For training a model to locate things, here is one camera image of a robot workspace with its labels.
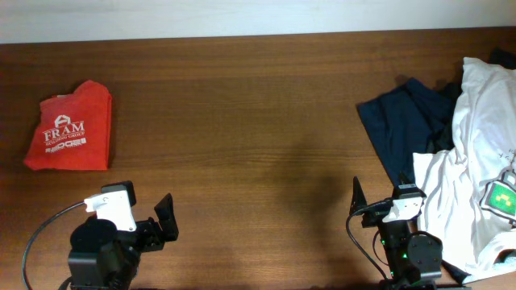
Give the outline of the red soccer t-shirt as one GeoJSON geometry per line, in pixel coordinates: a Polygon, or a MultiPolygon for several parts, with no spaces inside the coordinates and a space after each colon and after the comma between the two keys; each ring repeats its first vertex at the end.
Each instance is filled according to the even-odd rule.
{"type": "Polygon", "coordinates": [[[110,153],[112,96],[102,84],[86,81],[73,93],[40,103],[24,164],[32,170],[105,171],[110,153]]]}

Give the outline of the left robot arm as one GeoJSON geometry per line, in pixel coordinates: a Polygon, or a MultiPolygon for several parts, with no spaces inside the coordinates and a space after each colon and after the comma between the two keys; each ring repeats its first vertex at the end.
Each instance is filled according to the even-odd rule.
{"type": "Polygon", "coordinates": [[[137,222],[134,232],[117,230],[113,222],[95,217],[78,226],[70,238],[71,276],[59,289],[128,290],[141,255],[161,251],[165,243],[178,239],[172,195],[166,194],[154,210],[158,219],[137,222]]]}

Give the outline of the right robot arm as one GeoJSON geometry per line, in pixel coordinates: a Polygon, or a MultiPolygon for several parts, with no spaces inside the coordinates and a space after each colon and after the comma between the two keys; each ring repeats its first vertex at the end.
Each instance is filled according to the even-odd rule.
{"type": "Polygon", "coordinates": [[[421,213],[427,195],[415,184],[400,184],[391,197],[369,204],[357,177],[352,181],[352,201],[346,220],[346,231],[360,252],[380,272],[380,289],[436,289],[435,281],[442,276],[443,244],[425,231],[412,230],[410,223],[421,213]],[[389,272],[356,241],[350,221],[362,218],[361,226],[376,228],[385,252],[389,272]]]}

